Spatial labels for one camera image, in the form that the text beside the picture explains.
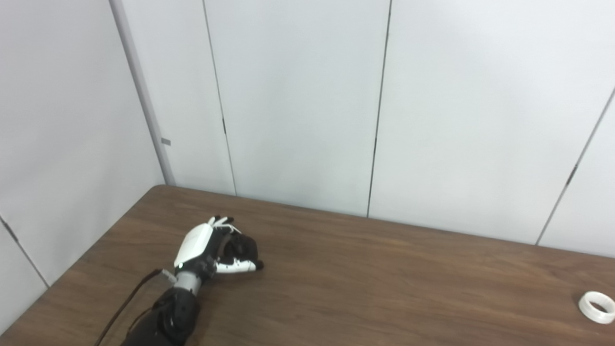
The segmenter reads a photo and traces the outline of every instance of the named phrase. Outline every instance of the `white wall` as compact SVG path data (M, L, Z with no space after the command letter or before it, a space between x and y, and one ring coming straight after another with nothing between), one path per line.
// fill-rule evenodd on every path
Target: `white wall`
M366 214L388 5L205 1L239 196Z
M0 211L52 284L161 169L108 1L4 1L0 52Z
M113 0L169 183L235 195L201 0Z
M0 277L1 335L46 289L1 223Z
M613 18L394 1L370 217L534 243L615 85Z
M596 130L541 246L615 257L615 105Z

